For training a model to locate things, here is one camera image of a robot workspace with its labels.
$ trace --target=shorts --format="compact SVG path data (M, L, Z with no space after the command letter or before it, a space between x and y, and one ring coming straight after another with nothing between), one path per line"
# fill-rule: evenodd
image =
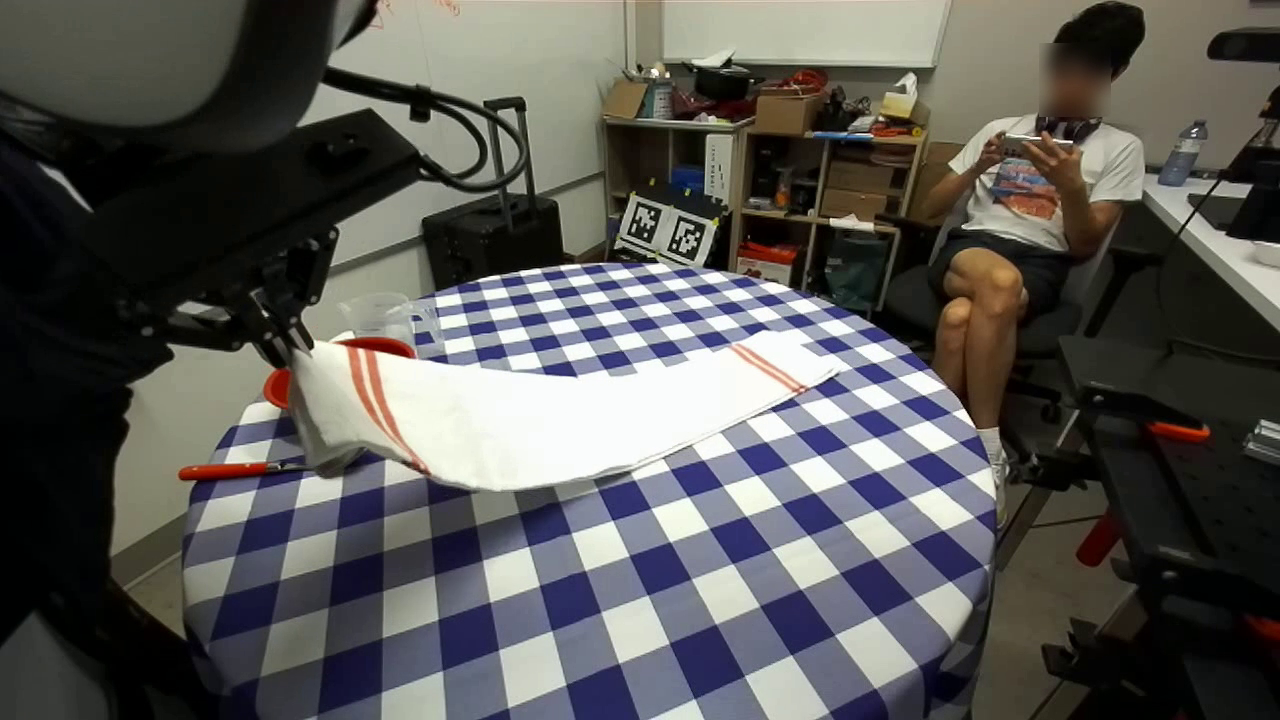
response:
M1015 238L980 234L980 231L951 231L949 244L927 265L932 299L941 299L941 303L949 299L943 276L963 248L990 248L990 250L1003 256L1008 265L1015 265L1015 271L1023 276L1023 288L1030 288L1030 317L1041 317L1060 299L1067 271L1076 265L1074 256L1048 250L1035 244L1015 244Z

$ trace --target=box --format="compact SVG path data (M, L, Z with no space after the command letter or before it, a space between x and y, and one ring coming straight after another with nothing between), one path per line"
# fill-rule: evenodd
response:
M649 93L644 81L627 81L627 74L611 81L611 89L602 100L602 119L604 122L632 122L644 108L644 93Z
M896 231L843 231L835 229L819 256L824 290L834 303L873 317L890 290L890 265Z
M798 244L751 244L736 250L733 266L743 276L755 276L765 285L794 285L802 248Z
M880 97L880 117L894 122L912 122L925 126L927 122L927 108L920 97L903 97L903 93L883 93Z
M894 168L829 162L824 216L875 220L890 209Z
M803 135L819 108L829 108L834 89L798 93L798 89L759 89L755 97L755 131Z
M724 131L703 135L703 197L733 198L733 135Z

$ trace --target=white towel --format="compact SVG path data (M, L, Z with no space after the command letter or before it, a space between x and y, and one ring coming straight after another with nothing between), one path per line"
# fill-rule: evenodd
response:
M834 370L784 333L632 374L453 366L316 342L294 364L294 415L326 475L363 447L441 485L520 492L644 469Z

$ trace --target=white cloth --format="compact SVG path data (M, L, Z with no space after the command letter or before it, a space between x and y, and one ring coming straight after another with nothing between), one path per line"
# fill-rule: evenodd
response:
M993 119L951 155L951 171L963 174L984 155L984 142L998 131L1035 135L1035 117ZM1134 131L1099 122L1083 142L1076 142L1076 153L1081 153L1081 179L1083 179L1088 205L1143 198L1143 142ZM963 211L967 211L963 220L967 231L993 231L993 234L1035 244L1048 250L1067 250L1066 211L1056 205L1056 190L1022 155L1003 155L998 168L990 168L976 179Z
M326 475L369 447L441 485L520 492L644 469L834 370L779 333L632 374L453 366L316 342L294 364L294 415Z

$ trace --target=cardboard box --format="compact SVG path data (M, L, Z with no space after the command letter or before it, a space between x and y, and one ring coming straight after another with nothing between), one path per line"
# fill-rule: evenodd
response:
M880 97L880 117L894 122L912 122L925 126L927 122L927 108L920 97L903 97L903 93L883 93Z
M649 93L644 81L627 81L627 74L611 81L611 89L602 100L602 119L604 122L632 122L644 108L644 93Z
M759 89L755 97L755 131L803 135L819 108L829 108L834 89L798 93L798 89Z
M894 168L829 162L824 216L875 220L890 209Z

